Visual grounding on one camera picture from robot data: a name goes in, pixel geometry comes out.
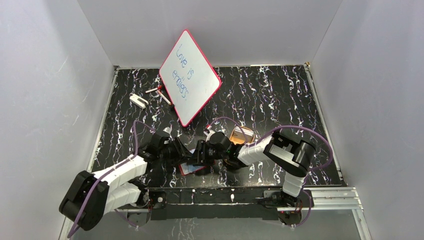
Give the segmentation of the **red leather card holder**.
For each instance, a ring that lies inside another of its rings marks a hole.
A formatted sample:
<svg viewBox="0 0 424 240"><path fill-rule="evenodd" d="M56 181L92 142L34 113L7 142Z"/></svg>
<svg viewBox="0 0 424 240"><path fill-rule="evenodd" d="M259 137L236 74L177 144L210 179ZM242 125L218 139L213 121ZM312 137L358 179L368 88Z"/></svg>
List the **red leather card holder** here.
<svg viewBox="0 0 424 240"><path fill-rule="evenodd" d="M187 176L189 174L193 174L195 172L198 172L200 170L203 170L206 168L204 165L191 165L188 164L190 156L183 157L183 159L178 164L178 168L180 170L180 173L182 176Z"/></svg>

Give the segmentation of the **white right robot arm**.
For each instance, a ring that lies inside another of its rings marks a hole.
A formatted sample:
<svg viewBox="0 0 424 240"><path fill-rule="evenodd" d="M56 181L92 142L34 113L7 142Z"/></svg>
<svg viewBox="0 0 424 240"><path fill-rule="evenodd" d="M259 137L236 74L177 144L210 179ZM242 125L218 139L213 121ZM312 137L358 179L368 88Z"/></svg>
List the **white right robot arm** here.
<svg viewBox="0 0 424 240"><path fill-rule="evenodd" d="M265 195L264 203L273 207L296 207L302 199L301 190L315 152L314 143L281 130L253 144L234 143L219 131L197 142L187 164L210 166L221 160L234 169L241 169L256 162L272 161L285 171L285 177L280 193Z"/></svg>

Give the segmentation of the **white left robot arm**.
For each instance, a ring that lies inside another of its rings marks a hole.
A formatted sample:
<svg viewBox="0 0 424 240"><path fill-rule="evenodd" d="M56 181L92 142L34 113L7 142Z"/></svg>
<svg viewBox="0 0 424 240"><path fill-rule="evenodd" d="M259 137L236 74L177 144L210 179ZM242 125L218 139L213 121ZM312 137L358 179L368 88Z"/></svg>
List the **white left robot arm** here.
<svg viewBox="0 0 424 240"><path fill-rule="evenodd" d="M137 143L136 147L134 154L113 166L96 172L83 170L76 175L58 208L73 221L74 228L89 231L105 214L124 205L144 208L149 194L134 179L143 176L155 162L178 165L193 153L178 137L165 131L155 132L150 140Z"/></svg>

